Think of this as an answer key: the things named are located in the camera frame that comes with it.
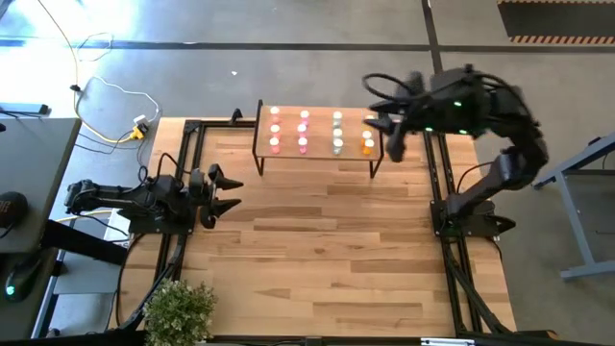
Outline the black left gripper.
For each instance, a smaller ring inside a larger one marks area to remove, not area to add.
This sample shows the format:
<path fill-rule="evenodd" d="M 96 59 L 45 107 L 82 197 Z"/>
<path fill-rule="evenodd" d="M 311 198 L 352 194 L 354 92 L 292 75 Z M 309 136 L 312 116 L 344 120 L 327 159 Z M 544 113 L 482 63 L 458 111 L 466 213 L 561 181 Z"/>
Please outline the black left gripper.
<path fill-rule="evenodd" d="M 220 216 L 240 204 L 239 199 L 214 199 L 216 188 L 235 189 L 242 187 L 243 183 L 226 178 L 218 163 L 209 167 L 209 179 L 210 182 L 199 168 L 192 169 L 189 173 L 187 193 L 190 203 L 199 209 L 202 226 L 213 229 Z"/>

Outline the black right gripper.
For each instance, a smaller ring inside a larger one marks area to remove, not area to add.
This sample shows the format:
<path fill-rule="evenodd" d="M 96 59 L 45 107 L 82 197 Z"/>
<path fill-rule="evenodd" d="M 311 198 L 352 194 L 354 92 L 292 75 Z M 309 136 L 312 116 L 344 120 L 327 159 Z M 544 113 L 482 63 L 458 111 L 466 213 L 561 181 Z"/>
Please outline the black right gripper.
<path fill-rule="evenodd" d="M 480 73 L 472 66 L 457 67 L 429 78 L 430 90 L 416 100 L 407 115 L 407 128 L 458 135 L 483 135 L 487 130 L 488 93 Z M 377 113 L 405 114 L 410 104 L 382 100 L 368 107 Z M 406 151 L 405 129 L 390 118 L 380 119 L 387 135 L 385 151 L 394 162 L 401 162 Z"/>

